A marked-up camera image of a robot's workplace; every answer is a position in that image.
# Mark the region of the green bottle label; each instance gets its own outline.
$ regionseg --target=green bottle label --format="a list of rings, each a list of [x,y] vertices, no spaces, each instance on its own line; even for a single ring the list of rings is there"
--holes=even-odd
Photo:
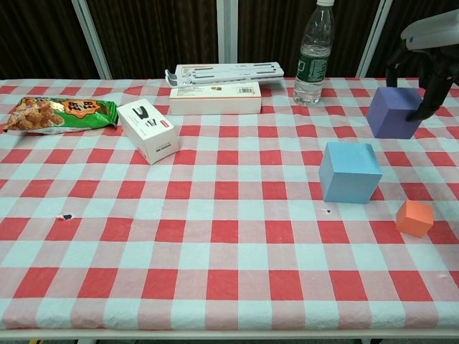
[[[296,77],[305,82],[319,82],[325,78],[328,57],[311,57],[301,54]]]

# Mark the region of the table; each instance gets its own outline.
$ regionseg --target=table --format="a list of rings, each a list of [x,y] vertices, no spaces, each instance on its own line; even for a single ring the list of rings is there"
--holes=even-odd
[[[326,80],[308,108],[293,83],[264,86],[259,115],[168,116],[181,150],[153,166],[119,126],[1,134],[0,335],[457,336],[459,89],[413,139],[377,140],[364,115],[384,80]],[[0,123],[25,95],[145,97],[167,114],[169,92],[4,80]],[[333,140],[371,143],[384,175],[370,203],[321,200]],[[394,229],[406,199],[435,209],[422,239]]]

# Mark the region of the water bottle cap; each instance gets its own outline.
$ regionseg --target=water bottle cap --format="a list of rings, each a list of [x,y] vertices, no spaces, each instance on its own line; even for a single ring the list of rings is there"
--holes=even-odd
[[[317,0],[319,6],[333,6],[335,0]]]

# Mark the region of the foam cube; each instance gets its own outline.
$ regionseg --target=foam cube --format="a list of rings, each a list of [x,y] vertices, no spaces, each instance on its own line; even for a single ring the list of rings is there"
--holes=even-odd
[[[397,212],[395,228],[422,238],[433,226],[433,208],[427,204],[406,200]]]
[[[329,142],[318,170],[325,202],[368,203],[382,171],[368,143]]]
[[[407,122],[422,98],[415,88],[380,87],[366,114],[375,138],[411,138],[421,123]]]

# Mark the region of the purple cube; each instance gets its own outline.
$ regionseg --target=purple cube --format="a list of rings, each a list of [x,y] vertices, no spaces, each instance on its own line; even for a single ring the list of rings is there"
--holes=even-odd
[[[422,98],[415,88],[379,87],[366,119],[375,138],[411,138],[421,123],[407,122]]]

